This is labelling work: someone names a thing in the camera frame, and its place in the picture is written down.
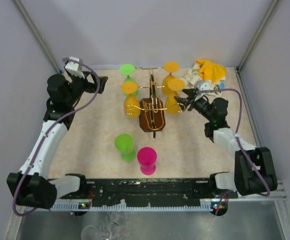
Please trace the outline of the pink plastic wine glass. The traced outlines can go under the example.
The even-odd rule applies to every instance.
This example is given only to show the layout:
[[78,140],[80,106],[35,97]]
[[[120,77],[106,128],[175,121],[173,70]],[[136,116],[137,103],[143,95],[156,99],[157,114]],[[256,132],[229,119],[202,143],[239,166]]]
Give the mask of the pink plastic wine glass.
[[137,153],[140,170],[144,175],[152,175],[156,171],[157,153],[151,147],[143,147]]

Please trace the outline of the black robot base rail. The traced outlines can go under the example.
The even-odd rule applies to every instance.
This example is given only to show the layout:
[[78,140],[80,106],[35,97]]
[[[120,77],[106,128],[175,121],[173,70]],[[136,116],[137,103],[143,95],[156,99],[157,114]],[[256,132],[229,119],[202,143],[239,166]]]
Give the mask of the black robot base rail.
[[82,210],[194,210],[223,216],[238,194],[216,189],[208,178],[88,178],[82,189],[62,197],[81,200]]

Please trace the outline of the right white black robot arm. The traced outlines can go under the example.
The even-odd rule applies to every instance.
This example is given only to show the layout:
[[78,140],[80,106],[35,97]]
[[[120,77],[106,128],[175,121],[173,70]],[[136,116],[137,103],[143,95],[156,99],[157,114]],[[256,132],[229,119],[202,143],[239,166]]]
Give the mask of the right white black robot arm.
[[228,100],[217,97],[212,102],[204,96],[206,90],[184,89],[187,97],[176,96],[182,110],[196,110],[207,119],[205,136],[223,147],[234,158],[234,171],[211,175],[208,192],[214,198],[226,191],[238,192],[242,196],[258,194],[269,196],[278,187],[271,151],[246,142],[227,124]]

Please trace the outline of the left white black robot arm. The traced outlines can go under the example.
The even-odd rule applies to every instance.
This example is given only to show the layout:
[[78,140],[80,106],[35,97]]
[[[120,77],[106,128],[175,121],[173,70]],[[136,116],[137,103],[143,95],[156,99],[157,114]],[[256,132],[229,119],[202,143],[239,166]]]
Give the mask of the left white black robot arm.
[[39,138],[29,157],[17,173],[10,173],[7,185],[13,195],[13,211],[17,216],[24,216],[17,211],[17,206],[36,209],[51,209],[56,201],[67,195],[83,198],[89,192],[86,177],[79,173],[48,180],[50,166],[57,148],[68,132],[75,113],[75,108],[83,93],[94,96],[101,94],[108,80],[107,76],[98,77],[95,73],[83,71],[82,77],[69,74],[68,81],[62,74],[54,74],[47,80],[49,98],[47,111]]

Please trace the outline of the gold wire wine glass rack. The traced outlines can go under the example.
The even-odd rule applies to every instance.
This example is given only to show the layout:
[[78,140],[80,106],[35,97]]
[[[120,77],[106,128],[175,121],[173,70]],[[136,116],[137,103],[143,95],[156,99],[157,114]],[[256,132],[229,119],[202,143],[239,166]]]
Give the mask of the gold wire wine glass rack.
[[156,133],[162,131],[165,127],[166,108],[162,101],[157,97],[156,89],[159,86],[154,80],[154,68],[149,68],[149,98],[143,98],[139,101],[140,115],[139,126],[146,133],[153,133],[153,138],[156,138]]

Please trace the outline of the green plastic wine glass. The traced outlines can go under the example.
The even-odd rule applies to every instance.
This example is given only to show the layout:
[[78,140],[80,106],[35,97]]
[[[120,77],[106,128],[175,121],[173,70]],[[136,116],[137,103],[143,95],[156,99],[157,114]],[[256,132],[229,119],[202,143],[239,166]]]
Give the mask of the green plastic wine glass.
[[138,95],[138,85],[134,78],[131,77],[131,74],[134,73],[135,67],[132,64],[123,64],[119,68],[120,74],[125,76],[125,79],[121,85],[122,93],[128,96],[136,97]]
[[115,148],[120,153],[122,160],[132,162],[136,158],[134,139],[127,133],[122,133],[115,138]]

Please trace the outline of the orange plastic wine glass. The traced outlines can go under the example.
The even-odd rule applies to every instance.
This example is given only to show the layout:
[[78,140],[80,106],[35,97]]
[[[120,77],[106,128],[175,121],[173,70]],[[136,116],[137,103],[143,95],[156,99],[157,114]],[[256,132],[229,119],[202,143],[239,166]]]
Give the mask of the orange plastic wine glass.
[[133,81],[124,82],[121,91],[126,95],[124,100],[124,113],[129,118],[137,118],[140,115],[140,104],[133,94],[138,90],[138,86]]
[[168,72],[168,75],[162,82],[162,93],[165,95],[171,95],[172,93],[178,91],[177,79],[173,73],[179,70],[179,64],[175,61],[168,61],[164,64],[163,68],[166,72]]
[[[182,91],[185,88],[185,83],[183,80],[177,78],[177,89],[178,91]],[[181,108],[177,104],[177,101],[174,99],[174,97],[179,97],[178,91],[167,95],[167,99],[165,101],[165,107],[166,111],[170,114],[178,114],[181,113]]]

